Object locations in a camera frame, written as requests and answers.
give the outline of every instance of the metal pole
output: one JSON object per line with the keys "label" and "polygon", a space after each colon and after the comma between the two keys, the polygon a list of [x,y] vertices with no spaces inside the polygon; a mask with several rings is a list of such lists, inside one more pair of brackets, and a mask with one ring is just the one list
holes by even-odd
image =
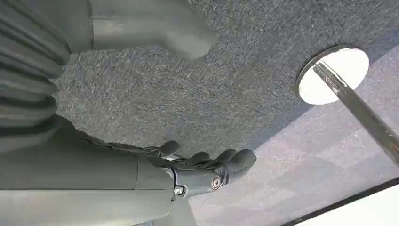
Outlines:
{"label": "metal pole", "polygon": [[318,62],[314,65],[313,70],[350,110],[392,161],[399,166],[398,135],[326,63]]}

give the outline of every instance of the metal screw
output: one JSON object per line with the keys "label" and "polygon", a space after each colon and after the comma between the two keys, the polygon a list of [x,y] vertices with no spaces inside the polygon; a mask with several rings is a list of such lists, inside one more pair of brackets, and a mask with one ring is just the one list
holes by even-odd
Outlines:
{"label": "metal screw", "polygon": [[183,186],[176,186],[173,189],[173,193],[178,194],[178,195],[183,194],[184,193],[184,187]]}
{"label": "metal screw", "polygon": [[212,190],[217,190],[217,189],[219,189],[221,183],[222,183],[222,179],[220,178],[220,176],[215,176],[215,177],[212,179],[212,182],[211,182],[211,188],[212,188]]}

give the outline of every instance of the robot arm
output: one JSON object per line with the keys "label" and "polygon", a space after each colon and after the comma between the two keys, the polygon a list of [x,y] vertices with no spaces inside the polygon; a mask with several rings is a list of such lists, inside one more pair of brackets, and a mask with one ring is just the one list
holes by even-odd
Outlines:
{"label": "robot arm", "polygon": [[251,167],[248,150],[165,160],[162,148],[106,144],[55,114],[49,79],[71,53],[157,44],[200,57],[214,38],[194,15],[181,0],[0,1],[1,225],[165,220]]}

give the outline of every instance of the gray carpet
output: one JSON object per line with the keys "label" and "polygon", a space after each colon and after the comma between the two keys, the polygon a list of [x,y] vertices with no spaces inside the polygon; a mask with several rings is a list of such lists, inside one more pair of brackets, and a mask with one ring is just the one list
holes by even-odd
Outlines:
{"label": "gray carpet", "polygon": [[256,148],[310,106],[293,84],[315,54],[356,44],[375,61],[399,43],[396,0],[193,0],[218,35],[205,57],[159,48],[75,56],[58,113],[107,141],[181,142],[180,153]]}
{"label": "gray carpet", "polygon": [[[356,89],[397,133],[398,61],[399,46],[372,64]],[[255,153],[240,183],[192,199],[199,226],[279,226],[399,177],[341,102],[315,106]]]}

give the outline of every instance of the round chrome base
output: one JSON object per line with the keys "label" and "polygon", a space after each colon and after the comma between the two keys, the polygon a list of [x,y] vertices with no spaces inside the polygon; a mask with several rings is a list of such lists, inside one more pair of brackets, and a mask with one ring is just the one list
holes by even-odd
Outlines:
{"label": "round chrome base", "polygon": [[363,50],[347,45],[333,47],[317,55],[301,71],[296,83],[299,96],[311,105],[324,105],[338,100],[313,70],[315,64],[320,62],[338,74],[352,89],[363,81],[369,64]]}

